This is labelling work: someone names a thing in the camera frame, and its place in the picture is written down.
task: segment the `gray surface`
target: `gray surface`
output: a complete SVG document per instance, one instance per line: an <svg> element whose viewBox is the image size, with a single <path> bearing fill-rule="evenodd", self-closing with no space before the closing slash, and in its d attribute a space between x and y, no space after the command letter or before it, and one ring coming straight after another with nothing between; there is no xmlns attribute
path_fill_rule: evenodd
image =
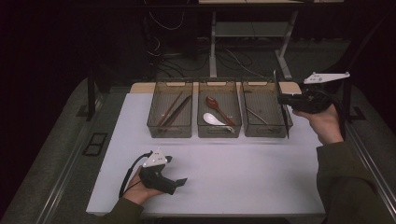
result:
<svg viewBox="0 0 396 224"><path fill-rule="evenodd" d="M248 54L252 65L247 68L255 73L271 76L278 64L274 54L274 45L280 46L280 41L261 40L253 47L230 50L241 61L246 63L248 58L244 57L241 50ZM241 42L241 45L251 45L249 42ZM290 42L285 58L289 64L294 80L300 82L312 72L319 72L333 63L343 54L348 42L342 40L323 40L320 42L299 41ZM232 60L233 57L226 50L220 49L220 54ZM172 62L179 64L185 70L201 67L207 53L198 57L199 60L174 59ZM238 64L228 63L238 71L228 69L218 63L219 77L241 77L255 76ZM177 72L168 69L170 73L177 76ZM197 71L184 71L189 77L208 77L208 62L202 69ZM106 145L111 139L120 107L122 105L125 89L113 89L107 95L102 109L97 113L96 122L92 125L90 133L108 133ZM82 82L73 94L64 112L53 127L45 145L37 156L29 174L24 179L17 195L8 208L1 223L34 223L55 184L57 177L65 166L71 150L76 144L78 134L85 124L85 118L76 117L80 106L87 104L86 83ZM396 170L396 138L385 122L378 116L375 110L367 103L364 95L357 89L352 92L352 106L358 106L367 120L354 120L352 126L357 130L361 141L370 151L373 160L381 170L392 189L396 189L396 178L392 174ZM95 223L96 217L85 213L86 206L91 196L91 190L98 175L100 165L105 156L104 149L99 157L79 156L74 173L61 195L62 198L55 210L54 216L49 223ZM288 218L292 224L316 224L320 223L322 217L293 217ZM155 220L159 223L170 223L169 219Z"/></svg>

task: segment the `dark background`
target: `dark background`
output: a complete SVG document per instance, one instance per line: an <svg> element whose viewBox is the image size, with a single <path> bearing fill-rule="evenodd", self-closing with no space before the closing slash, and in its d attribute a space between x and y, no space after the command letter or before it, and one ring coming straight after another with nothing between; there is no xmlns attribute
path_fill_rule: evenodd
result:
<svg viewBox="0 0 396 224"><path fill-rule="evenodd" d="M394 1L358 2L353 8L301 10L293 38L351 39L346 54L329 69L350 68L357 74L353 84L396 133ZM145 52L149 33L157 30L143 23L145 12L72 6L70 1L0 0L0 218L81 80L93 72L100 90L108 91L114 85L152 78ZM382 19L373 36L366 38ZM191 26L176 35L183 41L175 40L171 32L162 35L193 57L194 38L209 36L210 13L192 12L186 20ZM130 71L143 75L133 77Z"/></svg>

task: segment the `ladle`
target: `ladle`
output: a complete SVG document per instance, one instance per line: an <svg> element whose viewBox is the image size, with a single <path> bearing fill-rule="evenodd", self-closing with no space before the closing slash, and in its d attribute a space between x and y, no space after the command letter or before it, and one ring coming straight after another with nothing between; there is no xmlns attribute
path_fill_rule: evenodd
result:
<svg viewBox="0 0 396 224"><path fill-rule="evenodd" d="M217 110L217 111L221 114L221 116L227 121L227 123L228 123L229 125L235 126L235 123L233 123L233 121L232 121L231 119L229 119L229 118L227 117L227 115L225 115L225 114L220 110L218 101L216 101L215 99L213 99L213 98L210 97L210 96L206 96L206 104L207 104L207 106L209 106L210 108Z"/></svg>
<svg viewBox="0 0 396 224"><path fill-rule="evenodd" d="M204 120L206 121L206 123L211 124L211 125L225 125L224 123L222 123L221 121L216 119L216 117L210 113L204 114ZM235 133L235 130L230 126L225 126L224 128L228 129L232 133Z"/></svg>

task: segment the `human hand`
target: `human hand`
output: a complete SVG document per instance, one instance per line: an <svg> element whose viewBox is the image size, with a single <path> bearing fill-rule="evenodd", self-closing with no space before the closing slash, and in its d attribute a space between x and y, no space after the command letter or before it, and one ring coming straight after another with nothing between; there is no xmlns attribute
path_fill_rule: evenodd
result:
<svg viewBox="0 0 396 224"><path fill-rule="evenodd" d="M133 203L137 203L142 205L145 201L154 197L156 195L163 194L163 192L157 189L148 189L140 180L140 170L142 166L139 166L136 173L134 173L134 177L129 181L128 189L122 195L122 198L125 198Z"/></svg>
<svg viewBox="0 0 396 224"><path fill-rule="evenodd" d="M323 145L344 141L334 105L330 105L327 110L317 114L308 114L297 110L293 110L293 114L309 120L309 124Z"/></svg>

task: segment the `floor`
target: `floor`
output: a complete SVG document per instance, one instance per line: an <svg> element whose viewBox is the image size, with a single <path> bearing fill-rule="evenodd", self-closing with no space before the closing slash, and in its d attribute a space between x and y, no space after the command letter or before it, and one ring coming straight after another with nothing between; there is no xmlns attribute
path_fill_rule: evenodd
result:
<svg viewBox="0 0 396 224"><path fill-rule="evenodd" d="M217 44L218 77L271 76L278 67L274 50L280 46L274 39L219 40ZM196 60L168 51L159 65L157 77L208 77L208 48L202 43ZM312 72L320 72L334 64L348 46L345 40L301 40L291 42L286 53L293 80L301 82ZM97 92L96 114L86 121L87 83L81 82L70 95L45 145L25 177L9 206L2 224L8 223L96 223L97 217L87 214L100 166L106 155L123 99L130 87L113 87L109 93ZM351 127L369 151L381 175L396 189L396 137L367 103L357 88L352 90L353 108L361 110L364 119L355 119ZM82 154L94 133L105 133L106 141L98 156ZM280 218L156 218L142 223L291 223L319 224L323 217Z"/></svg>

